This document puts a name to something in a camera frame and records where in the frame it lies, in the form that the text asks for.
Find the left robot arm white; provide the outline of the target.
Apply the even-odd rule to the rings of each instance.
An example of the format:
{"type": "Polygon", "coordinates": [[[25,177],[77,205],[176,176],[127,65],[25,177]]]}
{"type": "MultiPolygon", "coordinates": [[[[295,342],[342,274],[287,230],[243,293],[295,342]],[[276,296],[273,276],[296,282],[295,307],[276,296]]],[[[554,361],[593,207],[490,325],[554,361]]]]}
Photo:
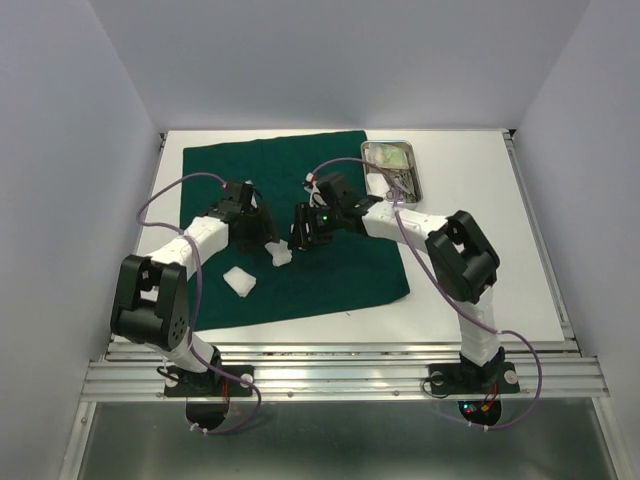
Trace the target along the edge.
{"type": "Polygon", "coordinates": [[[215,392],[222,382],[220,353],[195,334],[198,312],[190,305],[188,282],[203,289],[203,266],[231,245],[250,252],[277,241],[268,206],[248,182],[228,182],[220,200],[184,229],[163,222],[176,236],[144,256],[122,261],[112,307],[111,332],[146,345],[179,369],[199,393],[215,392]]]}

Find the stainless steel tray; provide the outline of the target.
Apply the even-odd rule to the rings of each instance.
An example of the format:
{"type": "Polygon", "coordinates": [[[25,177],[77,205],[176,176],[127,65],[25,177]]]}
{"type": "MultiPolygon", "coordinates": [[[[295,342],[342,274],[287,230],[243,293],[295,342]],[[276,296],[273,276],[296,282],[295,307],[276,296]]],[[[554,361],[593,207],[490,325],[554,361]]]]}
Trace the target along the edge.
{"type": "Polygon", "coordinates": [[[363,167],[365,175],[366,186],[366,174],[370,172],[381,173],[387,179],[392,192],[393,197],[387,199],[388,201],[396,200],[397,203],[404,208],[415,210],[419,203],[423,200],[423,191],[421,182],[419,179],[419,173],[416,163],[416,158],[413,150],[413,146],[406,140],[368,140],[361,144],[361,156],[366,162],[363,167]],[[367,149],[372,143],[383,143],[401,147],[407,154],[409,160],[409,168],[406,170],[387,169],[381,168],[378,165],[371,163],[367,158],[367,149]]]}

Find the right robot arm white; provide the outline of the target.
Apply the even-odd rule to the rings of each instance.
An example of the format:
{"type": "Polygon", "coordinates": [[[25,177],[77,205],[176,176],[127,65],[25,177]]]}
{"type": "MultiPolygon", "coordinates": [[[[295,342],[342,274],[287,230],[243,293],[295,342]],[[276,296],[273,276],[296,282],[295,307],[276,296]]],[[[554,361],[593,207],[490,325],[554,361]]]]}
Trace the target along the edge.
{"type": "Polygon", "coordinates": [[[362,196],[340,173],[321,179],[309,173],[304,188],[309,201],[295,208],[294,248],[328,245],[338,230],[409,247],[457,312],[461,381],[472,390],[491,384],[504,361],[492,306],[500,259],[473,216],[462,210],[448,217],[424,214],[380,196],[362,196]]]}

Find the clear bag of swabs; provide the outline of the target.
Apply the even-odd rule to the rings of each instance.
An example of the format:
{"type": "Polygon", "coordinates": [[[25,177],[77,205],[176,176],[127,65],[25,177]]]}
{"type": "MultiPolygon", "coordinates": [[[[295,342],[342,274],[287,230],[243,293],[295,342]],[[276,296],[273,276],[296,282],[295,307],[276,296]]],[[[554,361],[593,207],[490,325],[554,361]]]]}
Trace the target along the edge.
{"type": "Polygon", "coordinates": [[[367,158],[381,168],[406,170],[410,166],[406,152],[401,147],[389,144],[370,144],[367,158]]]}

